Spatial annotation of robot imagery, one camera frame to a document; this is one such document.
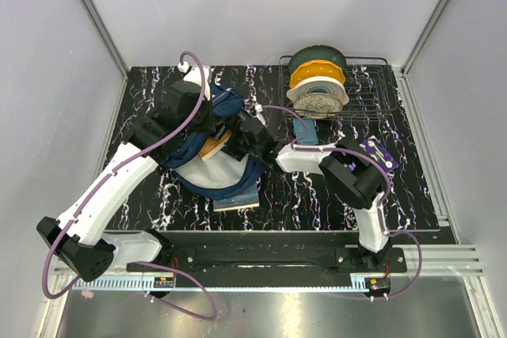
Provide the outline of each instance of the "wire dish rack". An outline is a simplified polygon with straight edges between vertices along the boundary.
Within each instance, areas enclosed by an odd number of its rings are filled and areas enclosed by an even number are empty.
[[[286,108],[303,113],[305,118],[319,120],[384,120],[396,109],[395,76],[391,66],[382,57],[350,56],[347,59],[345,75],[345,92],[350,102],[340,112],[328,110],[300,110],[294,108],[287,98],[290,75],[288,62],[291,55],[282,55],[280,65],[280,103]]]

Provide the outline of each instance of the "small tag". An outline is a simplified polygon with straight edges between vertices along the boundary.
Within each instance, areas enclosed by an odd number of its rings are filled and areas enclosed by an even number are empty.
[[[174,288],[174,279],[172,277],[155,277],[153,288]]]
[[[202,158],[203,161],[208,160],[211,156],[221,150],[223,146],[225,146],[225,143],[231,138],[231,136],[232,132],[230,130],[225,130],[225,132],[222,134],[222,137],[218,141],[212,137],[208,138],[199,151],[200,158]]]
[[[87,300],[88,299],[92,299],[94,297],[95,293],[93,293],[92,291],[88,291],[88,290],[82,290],[81,291],[81,296],[86,298]]]
[[[294,124],[294,135],[298,139],[302,138],[308,129],[308,136],[305,139],[299,140],[298,144],[302,146],[316,146],[318,144],[317,131],[312,119],[303,119],[304,125],[298,119],[293,119],[292,123]]]

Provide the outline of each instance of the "dark green bowl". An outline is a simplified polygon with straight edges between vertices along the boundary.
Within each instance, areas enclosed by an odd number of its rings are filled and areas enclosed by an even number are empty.
[[[343,70],[347,67],[347,61],[338,49],[327,45],[314,45],[305,47],[292,56],[288,63],[288,73],[292,75],[298,67],[314,59],[331,61]]]

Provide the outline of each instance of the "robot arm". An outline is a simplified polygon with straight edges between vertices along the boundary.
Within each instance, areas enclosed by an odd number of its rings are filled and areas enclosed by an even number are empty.
[[[51,246],[69,221],[74,221],[55,253],[85,281],[98,278],[110,266],[125,266],[137,261],[169,264],[170,242],[155,231],[104,234],[104,230],[134,188],[157,169],[169,152],[177,149],[185,134],[211,128],[211,102],[208,102],[196,114],[193,124],[189,125],[184,134],[151,151],[149,156],[140,156],[117,171],[113,170],[121,162],[162,139],[188,115],[189,108],[195,104],[192,95],[199,93],[196,88],[192,92],[187,91],[189,83],[191,82],[183,81],[173,87],[179,96],[176,100],[175,97],[168,97],[173,102],[170,107],[154,110],[138,120],[127,136],[128,141],[120,144],[108,166],[72,207],[58,219],[43,218],[37,226],[42,238]],[[236,126],[234,139],[231,138],[230,142],[234,142],[234,149],[231,147],[231,150],[239,157],[252,154],[271,170],[323,175],[329,188],[354,210],[360,231],[360,244],[370,253],[377,254],[384,250],[388,237],[383,228],[383,220],[379,218],[381,206],[377,206],[383,195],[383,178],[378,169],[360,158],[361,155],[364,156],[364,151],[354,141],[342,139],[336,144],[313,147],[292,144],[282,146],[269,135],[261,118],[241,118],[228,125]],[[348,150],[352,154],[334,151],[337,148]],[[75,218],[76,209],[106,176],[110,176],[109,180]]]

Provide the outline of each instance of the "blue sponge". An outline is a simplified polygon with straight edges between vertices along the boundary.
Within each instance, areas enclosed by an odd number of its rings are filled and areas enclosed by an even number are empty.
[[[293,119],[292,122],[294,124],[294,135],[296,138],[302,138],[306,134],[303,124],[297,119]],[[318,144],[318,137],[317,131],[315,130],[315,121],[313,119],[303,119],[303,122],[308,128],[308,136],[303,140],[299,140],[298,144],[316,146]]]

